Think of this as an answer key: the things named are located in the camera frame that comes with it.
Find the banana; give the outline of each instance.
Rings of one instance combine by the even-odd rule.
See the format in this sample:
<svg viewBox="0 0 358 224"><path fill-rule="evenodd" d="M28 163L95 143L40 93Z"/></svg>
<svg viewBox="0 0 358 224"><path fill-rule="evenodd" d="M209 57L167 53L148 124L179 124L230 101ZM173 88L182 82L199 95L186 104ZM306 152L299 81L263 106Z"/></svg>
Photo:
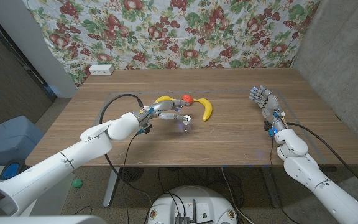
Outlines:
<svg viewBox="0 0 358 224"><path fill-rule="evenodd" d="M195 102L200 102L205 107L205 112L203 115L203 121L206 121L212 113L212 104L206 98L193 99Z"/></svg>
<svg viewBox="0 0 358 224"><path fill-rule="evenodd" d="M166 100L176 100L176 99L170 98L169 96L161 96L154 103L158 103L158 102L166 101Z"/></svg>

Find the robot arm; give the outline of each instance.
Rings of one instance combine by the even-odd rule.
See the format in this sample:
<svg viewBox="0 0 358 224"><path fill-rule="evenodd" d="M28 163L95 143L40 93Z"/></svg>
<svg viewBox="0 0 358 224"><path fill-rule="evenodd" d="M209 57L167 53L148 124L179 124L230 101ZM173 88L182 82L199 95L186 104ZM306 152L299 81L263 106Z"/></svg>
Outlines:
<svg viewBox="0 0 358 224"><path fill-rule="evenodd" d="M308 154L307 144L287 128L285 114L272 92L262 86L260 89L253 87L249 98L262 109L265 125L271 128L269 134L281 145L277 154L284 160L285 172L312 191L339 223L358 223L358 201L319 169Z"/></svg>
<svg viewBox="0 0 358 224"><path fill-rule="evenodd" d="M180 101L160 102L152 106L145 106L134 113L126 113L119 119L89 128L81 134L80 142L56 153L23 173L0 182L0 216L21 215L34 200L73 170L108 153L112 149L110 139L122 141L138 131L139 127L142 128L138 131L140 134L147 127L151 127L150 119L161 116L162 111L172 110L180 105ZM172 118L190 121L189 116L174 115Z"/></svg>

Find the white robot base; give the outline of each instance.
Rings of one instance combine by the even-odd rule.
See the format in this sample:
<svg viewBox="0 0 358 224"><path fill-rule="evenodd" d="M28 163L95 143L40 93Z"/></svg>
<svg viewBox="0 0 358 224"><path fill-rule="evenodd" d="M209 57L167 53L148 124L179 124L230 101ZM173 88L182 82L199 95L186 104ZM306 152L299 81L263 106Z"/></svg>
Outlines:
<svg viewBox="0 0 358 224"><path fill-rule="evenodd" d="M170 193L175 201L169 193L159 197L150 209L148 224L237 223L237 215L230 202L211 189L197 185L186 185L172 189ZM183 206L186 217L183 217Z"/></svg>

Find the power outlet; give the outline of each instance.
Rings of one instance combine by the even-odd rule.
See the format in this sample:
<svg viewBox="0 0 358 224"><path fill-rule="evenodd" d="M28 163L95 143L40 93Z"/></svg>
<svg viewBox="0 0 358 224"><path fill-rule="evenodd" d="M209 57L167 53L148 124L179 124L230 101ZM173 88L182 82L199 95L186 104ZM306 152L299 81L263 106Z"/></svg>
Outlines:
<svg viewBox="0 0 358 224"><path fill-rule="evenodd" d="M114 67L112 65L92 65L89 71L92 75L111 75Z"/></svg>

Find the floral backdrop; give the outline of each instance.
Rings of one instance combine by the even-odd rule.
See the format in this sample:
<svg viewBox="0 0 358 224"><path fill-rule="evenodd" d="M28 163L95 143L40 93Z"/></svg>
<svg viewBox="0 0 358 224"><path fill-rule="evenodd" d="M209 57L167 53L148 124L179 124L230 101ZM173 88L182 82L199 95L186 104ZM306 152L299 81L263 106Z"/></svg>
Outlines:
<svg viewBox="0 0 358 224"><path fill-rule="evenodd" d="M319 0L23 0L80 86L115 69L289 67Z"/></svg>

